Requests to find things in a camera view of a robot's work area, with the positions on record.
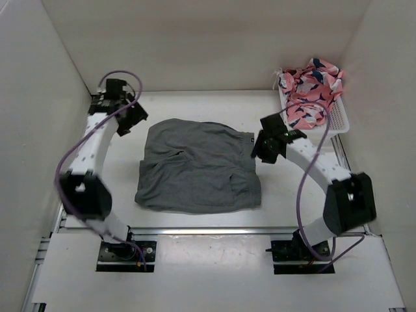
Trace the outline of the grey shorts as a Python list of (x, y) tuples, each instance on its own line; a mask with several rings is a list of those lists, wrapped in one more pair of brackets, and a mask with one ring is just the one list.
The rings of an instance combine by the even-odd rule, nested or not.
[(154, 124), (139, 164), (135, 202), (192, 215), (260, 207), (254, 138), (215, 122), (173, 118)]

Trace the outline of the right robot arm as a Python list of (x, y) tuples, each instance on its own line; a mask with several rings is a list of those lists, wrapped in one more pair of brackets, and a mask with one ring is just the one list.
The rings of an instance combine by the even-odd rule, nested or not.
[(304, 171), (302, 182), (310, 177), (326, 196), (322, 216), (303, 225), (302, 193), (297, 193), (298, 229), (292, 236), (295, 257), (306, 260), (317, 254), (316, 245), (376, 219), (372, 181), (366, 173), (355, 174), (338, 166), (305, 133), (288, 129), (279, 114), (262, 118), (261, 126), (251, 156), (268, 164), (274, 164), (282, 156)]

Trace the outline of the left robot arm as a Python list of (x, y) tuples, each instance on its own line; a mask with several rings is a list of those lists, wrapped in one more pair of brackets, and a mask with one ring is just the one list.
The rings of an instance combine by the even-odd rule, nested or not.
[(60, 160), (55, 185), (68, 215), (72, 215), (105, 242), (114, 253), (129, 260), (136, 253), (130, 228), (112, 211), (112, 196), (101, 177), (114, 135), (122, 137), (148, 118), (140, 106), (140, 92), (125, 80), (105, 76), (87, 114), (84, 135)]

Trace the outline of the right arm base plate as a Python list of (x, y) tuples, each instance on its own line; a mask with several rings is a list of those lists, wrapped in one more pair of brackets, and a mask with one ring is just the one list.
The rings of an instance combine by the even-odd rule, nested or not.
[(275, 275), (334, 274), (334, 265), (318, 261), (306, 248), (297, 252), (289, 240), (272, 240), (265, 252), (272, 255)]

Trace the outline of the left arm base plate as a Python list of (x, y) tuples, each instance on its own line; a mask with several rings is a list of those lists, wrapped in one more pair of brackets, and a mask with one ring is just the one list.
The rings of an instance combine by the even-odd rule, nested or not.
[(157, 242), (138, 240), (135, 244), (141, 254), (131, 246), (102, 242), (97, 256), (97, 272), (152, 273), (155, 270)]

